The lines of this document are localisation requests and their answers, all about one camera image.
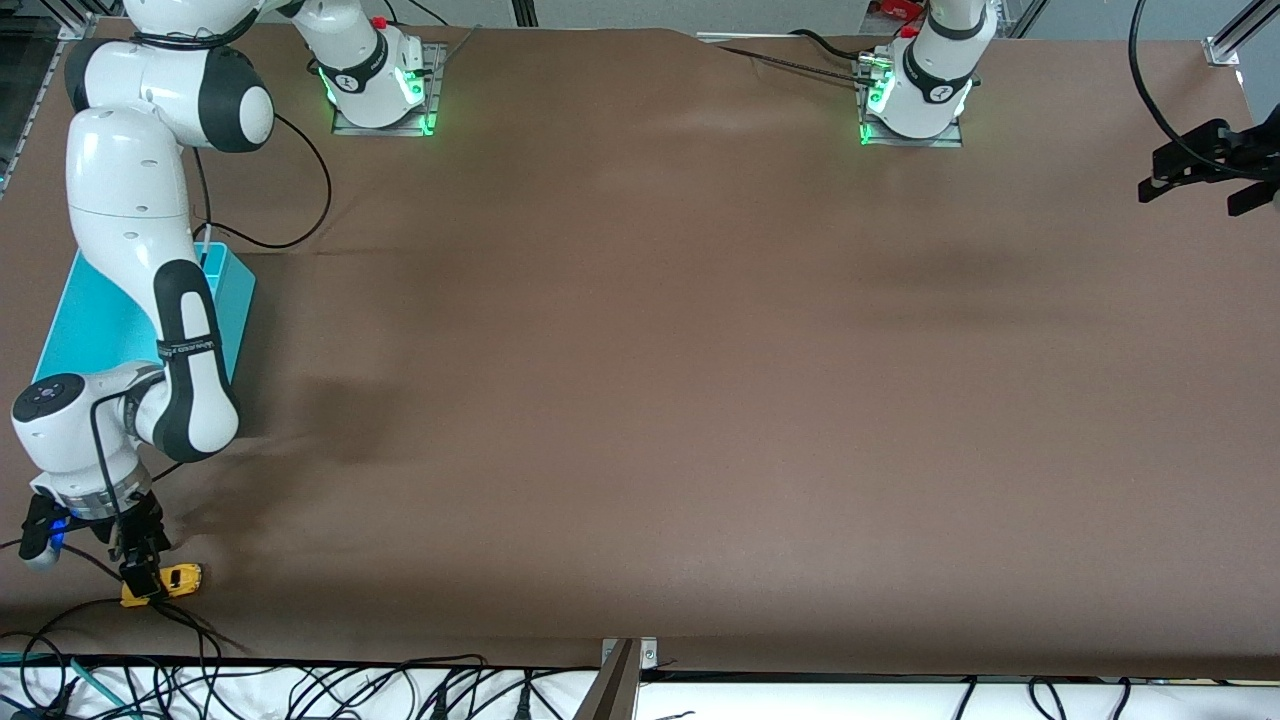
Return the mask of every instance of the red object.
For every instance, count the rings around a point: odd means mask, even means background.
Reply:
[[[881,0],[881,12],[909,23],[920,17],[924,8],[911,0]]]

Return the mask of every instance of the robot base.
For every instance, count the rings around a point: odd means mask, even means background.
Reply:
[[[874,79],[868,65],[854,60],[854,74],[860,78]],[[904,137],[888,129],[884,120],[877,118],[867,109],[874,86],[858,86],[858,132],[863,145],[899,145],[905,147],[960,147],[960,123],[955,119],[947,129],[934,137],[915,138]]]
[[[424,137],[435,135],[435,118],[440,111],[440,85],[444,82],[444,58],[448,45],[443,42],[422,44],[422,74],[410,81],[411,90],[421,91],[422,102],[401,118],[399,122],[381,128],[360,127],[343,117],[337,109],[333,113],[334,135]]]

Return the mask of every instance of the table surface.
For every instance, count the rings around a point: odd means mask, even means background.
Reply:
[[[306,245],[232,242],[242,437],[157,489],[209,570],[184,602],[241,652],[1280,670],[1280,231],[1225,186],[1135,201],[1161,136],[1121,45],[992,44],[959,151],[860,146],[840,82],[673,32],[480,29],[412,140],[330,136],[291,28],[238,46],[335,178]],[[1178,127],[1247,124],[1194,44],[1143,58]],[[0,202],[6,397],[74,251],[64,96]],[[285,128],[205,158],[219,222],[279,242],[320,209]],[[10,433],[0,461],[17,536],[35,470]],[[113,592],[0,559],[6,626]],[[195,651],[150,614],[73,625]]]

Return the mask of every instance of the white robot link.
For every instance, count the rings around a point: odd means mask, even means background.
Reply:
[[[902,137],[941,135],[964,110],[997,22],[989,0],[929,0],[919,35],[876,49],[878,92],[869,94],[867,111]]]
[[[169,548],[150,443],[178,462],[204,460],[236,437],[214,302],[196,259],[183,146],[247,152],[266,142],[271,97],[248,59],[227,45],[270,10],[311,47],[330,97],[352,123],[381,127],[421,97],[403,78],[421,69],[421,41],[375,27],[358,0],[124,0],[129,40],[87,40],[67,59],[77,114],[67,141],[67,200],[84,259],[150,318],[161,365],[127,363],[41,378],[13,405],[40,468],[20,557],[51,565],[61,536],[91,528],[109,543],[129,591],[163,597]]]

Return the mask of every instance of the turquoise bin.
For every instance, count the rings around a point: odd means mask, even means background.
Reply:
[[[218,311],[229,379],[236,374],[256,279],[221,242],[209,245],[204,268]],[[155,328],[123,290],[76,252],[32,380],[58,373],[100,373],[129,360],[160,364]]]

